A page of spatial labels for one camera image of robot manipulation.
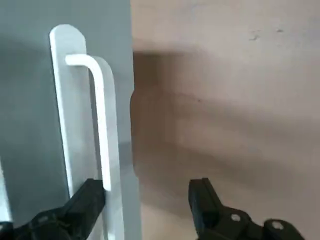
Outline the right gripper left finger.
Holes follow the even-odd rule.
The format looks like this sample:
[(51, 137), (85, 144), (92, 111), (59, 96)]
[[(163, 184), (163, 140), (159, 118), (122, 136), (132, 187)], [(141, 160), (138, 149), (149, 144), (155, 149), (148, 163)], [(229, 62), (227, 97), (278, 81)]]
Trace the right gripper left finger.
[(0, 223), (2, 240), (86, 240), (106, 204), (103, 181), (88, 178), (62, 207), (38, 213), (26, 224)]

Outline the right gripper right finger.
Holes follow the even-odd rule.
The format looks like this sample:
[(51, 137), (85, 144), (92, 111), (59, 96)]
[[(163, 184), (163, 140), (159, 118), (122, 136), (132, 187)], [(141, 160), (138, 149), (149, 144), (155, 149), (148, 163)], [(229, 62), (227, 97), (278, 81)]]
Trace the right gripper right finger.
[(192, 179), (188, 202), (199, 240), (303, 240), (289, 222), (267, 219), (256, 224), (244, 211), (222, 204), (208, 178)]

